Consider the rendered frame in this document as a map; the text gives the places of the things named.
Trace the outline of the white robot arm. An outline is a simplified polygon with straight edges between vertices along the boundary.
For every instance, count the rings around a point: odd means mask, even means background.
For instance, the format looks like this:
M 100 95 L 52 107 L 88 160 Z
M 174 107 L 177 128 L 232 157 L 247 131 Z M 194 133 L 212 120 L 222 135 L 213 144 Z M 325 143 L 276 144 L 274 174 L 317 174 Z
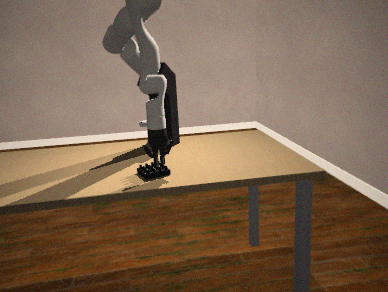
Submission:
M 147 120 L 140 121 L 140 127 L 147 127 L 148 130 L 164 129 L 166 128 L 164 96 L 167 80 L 163 75 L 158 75 L 160 69 L 158 46 L 143 25 L 155 13 L 149 12 L 158 10 L 163 0 L 125 1 L 126 6 L 118 12 L 113 24 L 108 27 L 102 44 L 109 53 L 120 53 L 121 59 L 140 76 L 139 89 L 143 94 L 158 93 L 157 98 L 146 102 Z M 138 47 L 132 39 L 134 34 Z

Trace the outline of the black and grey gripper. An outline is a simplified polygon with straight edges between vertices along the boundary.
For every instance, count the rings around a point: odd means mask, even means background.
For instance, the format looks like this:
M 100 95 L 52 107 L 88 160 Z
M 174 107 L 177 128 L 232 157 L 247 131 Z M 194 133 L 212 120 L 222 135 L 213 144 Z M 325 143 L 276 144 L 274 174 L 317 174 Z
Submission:
M 142 145 L 142 148 L 145 150 L 145 152 L 147 154 L 148 153 L 150 154 L 150 155 L 148 154 L 149 157 L 153 158 L 154 165 L 156 167 L 159 167 L 159 160 L 158 160 L 158 149 L 159 149 L 160 155 L 161 155 L 160 156 L 160 164 L 162 166 L 164 166 L 165 155 L 169 154 L 171 147 L 173 145 L 173 141 L 168 140 L 166 128 L 160 129 L 160 130 L 148 130 L 147 129 L 147 132 L 148 132 L 148 141 L 145 145 Z M 166 135 L 166 136 L 164 136 L 164 135 Z M 161 138 L 156 138 L 156 137 L 161 137 Z M 149 150 L 149 145 L 152 148 L 153 154 Z M 166 145 L 166 147 L 165 147 L 165 145 Z

